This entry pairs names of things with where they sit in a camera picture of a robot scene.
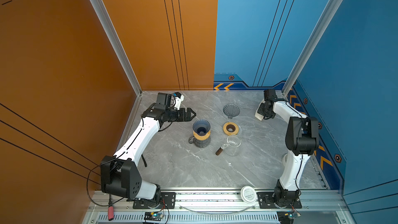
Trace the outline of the blue ribbed glass dripper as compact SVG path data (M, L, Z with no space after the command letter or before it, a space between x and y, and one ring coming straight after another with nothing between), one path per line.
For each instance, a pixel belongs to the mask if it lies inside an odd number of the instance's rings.
M198 134L204 134L204 133L210 131L210 129L211 129L210 123L204 119L197 120L193 124L193 131L195 131Z

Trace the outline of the bamboo dripper ring stand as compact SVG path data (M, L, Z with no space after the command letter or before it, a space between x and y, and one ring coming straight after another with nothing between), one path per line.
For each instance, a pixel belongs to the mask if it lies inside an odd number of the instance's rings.
M208 131L208 132L206 132L204 134L198 134L195 131L193 131L194 138L199 140L199 141L205 141L205 140L209 139L210 134L211 134L211 131Z

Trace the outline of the ribbed glass coffee server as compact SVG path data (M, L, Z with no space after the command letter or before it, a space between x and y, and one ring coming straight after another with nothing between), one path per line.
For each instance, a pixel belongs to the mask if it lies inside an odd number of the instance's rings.
M188 142L189 142L189 144L194 144L196 147L204 148L210 144L211 138L208 138L205 140L198 140L194 136L192 136L188 139Z

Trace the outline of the orange coffee filter pack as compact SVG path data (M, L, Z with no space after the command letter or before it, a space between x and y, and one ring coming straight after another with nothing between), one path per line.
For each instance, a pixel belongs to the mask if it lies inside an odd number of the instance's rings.
M258 120L260 120L260 121L262 121L262 120L264 119L264 113L263 113L263 108L262 108L262 107L259 107L259 108L256 110L255 117L256 117Z

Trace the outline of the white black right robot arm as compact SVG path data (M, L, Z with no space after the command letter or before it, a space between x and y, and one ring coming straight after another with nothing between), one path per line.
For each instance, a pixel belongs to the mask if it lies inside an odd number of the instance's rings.
M318 120L302 114L288 101L279 98L276 90L264 90L264 100L259 104L255 117L268 120L277 115L288 124L285 136L288 153L272 201L279 208L294 207L300 199L300 181L307 161L319 148Z

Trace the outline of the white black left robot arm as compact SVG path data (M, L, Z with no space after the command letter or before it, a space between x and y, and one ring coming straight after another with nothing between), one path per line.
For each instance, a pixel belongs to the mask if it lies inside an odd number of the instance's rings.
M101 191L129 200L144 199L159 204L160 186L142 179L138 170L140 158L164 123L190 122L196 115L189 107L176 109L153 103L143 112L141 123L127 142L113 156L105 156L101 161Z

